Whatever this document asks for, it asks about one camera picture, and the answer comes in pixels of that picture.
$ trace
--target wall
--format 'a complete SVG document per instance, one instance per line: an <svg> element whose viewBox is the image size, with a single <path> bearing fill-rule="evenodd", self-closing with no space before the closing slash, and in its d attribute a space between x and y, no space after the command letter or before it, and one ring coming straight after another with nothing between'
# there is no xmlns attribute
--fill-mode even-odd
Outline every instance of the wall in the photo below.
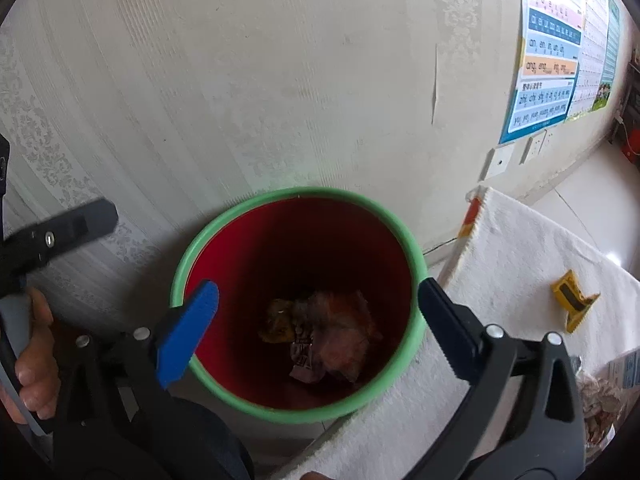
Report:
<svg viewBox="0 0 640 480"><path fill-rule="evenodd" d="M428 250L457 232L498 141L520 20L520 0L18 0L0 28L7 227L116 202L113 237L35 280L98 330L156 317L190 238L263 190L355 190ZM629 53L623 40L613 103ZM490 184L544 184L612 108L524 166L520 140Z"/></svg>

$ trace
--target dark pants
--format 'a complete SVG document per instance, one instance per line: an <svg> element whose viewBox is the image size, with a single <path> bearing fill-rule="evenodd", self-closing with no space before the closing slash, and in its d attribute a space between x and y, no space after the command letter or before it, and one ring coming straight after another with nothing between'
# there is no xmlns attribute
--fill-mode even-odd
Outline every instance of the dark pants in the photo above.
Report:
<svg viewBox="0 0 640 480"><path fill-rule="evenodd" d="M217 415L190 400L175 398L174 401L188 423L203 435L210 453L232 480L254 480L254 463L249 453ZM142 424L139 414L133 418L134 428ZM208 478L205 472L202 478Z"/></svg>

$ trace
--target white towel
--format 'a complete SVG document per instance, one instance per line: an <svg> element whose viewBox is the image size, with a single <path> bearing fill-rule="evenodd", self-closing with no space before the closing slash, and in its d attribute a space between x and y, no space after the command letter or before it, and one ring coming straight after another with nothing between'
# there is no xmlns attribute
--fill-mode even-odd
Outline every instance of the white towel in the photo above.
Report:
<svg viewBox="0 0 640 480"><path fill-rule="evenodd" d="M635 278L529 207L493 189L481 189L479 196L482 206L472 232L460 240L458 257L441 275L453 301L513 337L539 340L550 330L561 333L569 353L581 355L591 372L640 346ZM564 331L566 314L549 287L568 269L575 271L584 294L602 294L571 335ZM440 434L466 390L427 332L414 361L391 388L334 424L273 478L298 480L312 470L337 480L402 478ZM492 423L482 452L491 449L501 429Z"/></svg>

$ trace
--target trash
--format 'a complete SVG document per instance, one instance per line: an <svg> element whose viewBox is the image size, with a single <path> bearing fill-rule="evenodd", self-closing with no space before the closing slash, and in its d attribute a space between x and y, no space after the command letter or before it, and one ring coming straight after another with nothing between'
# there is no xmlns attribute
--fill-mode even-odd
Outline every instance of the trash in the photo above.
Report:
<svg viewBox="0 0 640 480"><path fill-rule="evenodd" d="M267 308L267 319L258 335L265 343L293 343L295 331L291 319L293 301L273 300Z"/></svg>
<svg viewBox="0 0 640 480"><path fill-rule="evenodd" d="M291 342L290 376L303 383L316 383L327 372L355 383L370 344L382 339L360 291L273 300L259 335L267 343Z"/></svg>
<svg viewBox="0 0 640 480"><path fill-rule="evenodd" d="M313 330L302 325L296 326L296 338L290 348L293 368L289 375L307 384L317 383L326 373L321 360L315 354L313 340Z"/></svg>
<svg viewBox="0 0 640 480"><path fill-rule="evenodd" d="M619 387L625 395L626 408L616 423L616 428L628 417L640 397L640 347L625 352L609 361L597 376Z"/></svg>
<svg viewBox="0 0 640 480"><path fill-rule="evenodd" d="M587 462L592 462L615 435L614 425L626 405L622 389L607 379L597 379L584 371L576 377L586 438Z"/></svg>
<svg viewBox="0 0 640 480"><path fill-rule="evenodd" d="M600 293L585 297L571 269L562 278L551 284L551 291L560 306L567 311L566 331L569 334L574 332L591 305L600 297Z"/></svg>

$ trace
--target colorful poster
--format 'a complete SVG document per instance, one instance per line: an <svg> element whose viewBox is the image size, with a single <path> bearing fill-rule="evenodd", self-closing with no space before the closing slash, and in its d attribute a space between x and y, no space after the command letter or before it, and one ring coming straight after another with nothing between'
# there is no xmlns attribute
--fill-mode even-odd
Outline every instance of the colorful poster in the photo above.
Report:
<svg viewBox="0 0 640 480"><path fill-rule="evenodd" d="M578 77L568 119L590 112L602 79L609 28L609 1L586 0L582 51L578 58Z"/></svg>
<svg viewBox="0 0 640 480"><path fill-rule="evenodd" d="M614 0L586 0L582 52L567 120L607 105L616 73L620 10Z"/></svg>
<svg viewBox="0 0 640 480"><path fill-rule="evenodd" d="M586 0L522 0L522 54L501 144L566 119L585 6Z"/></svg>
<svg viewBox="0 0 640 480"><path fill-rule="evenodd" d="M618 47L620 46L620 9L614 0L609 1L609 30L607 31L607 48L605 50L604 69L602 79L598 87L596 101L593 110L604 108L609 101L613 78L616 75L618 62Z"/></svg>

